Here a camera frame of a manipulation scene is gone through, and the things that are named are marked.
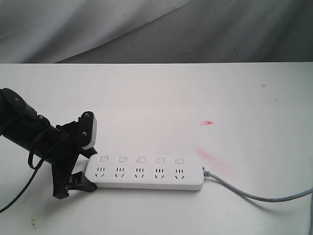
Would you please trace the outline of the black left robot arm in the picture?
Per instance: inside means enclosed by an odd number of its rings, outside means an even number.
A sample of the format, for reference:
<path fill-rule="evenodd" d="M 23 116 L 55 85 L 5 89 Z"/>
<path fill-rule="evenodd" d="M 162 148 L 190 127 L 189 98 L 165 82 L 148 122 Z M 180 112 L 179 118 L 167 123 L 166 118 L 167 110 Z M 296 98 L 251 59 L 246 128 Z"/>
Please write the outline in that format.
<path fill-rule="evenodd" d="M 52 126 L 15 91 L 9 88 L 0 91 L 0 134 L 29 152 L 30 168 L 39 168 L 33 164 L 34 156 L 51 164 L 55 198 L 68 197 L 69 190 L 97 189 L 83 172 L 72 172 L 79 155 L 90 158 L 97 153 L 96 131 L 97 121 L 91 111 L 85 111 L 77 121 Z"/>

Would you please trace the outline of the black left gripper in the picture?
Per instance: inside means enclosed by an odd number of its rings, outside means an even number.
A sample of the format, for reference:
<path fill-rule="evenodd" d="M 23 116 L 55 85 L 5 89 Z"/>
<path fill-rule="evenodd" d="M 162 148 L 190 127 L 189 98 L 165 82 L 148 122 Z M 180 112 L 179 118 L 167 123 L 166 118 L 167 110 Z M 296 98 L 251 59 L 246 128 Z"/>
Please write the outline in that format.
<path fill-rule="evenodd" d="M 56 128 L 61 135 L 51 152 L 53 196 L 57 199 L 64 199 L 69 196 L 68 190 L 96 191 L 96 184 L 88 180 L 82 171 L 75 174 L 72 174 L 72 171 L 79 154 L 89 159 L 92 155 L 97 154 L 97 151 L 94 147 L 78 150 L 77 123 L 58 125 Z"/>

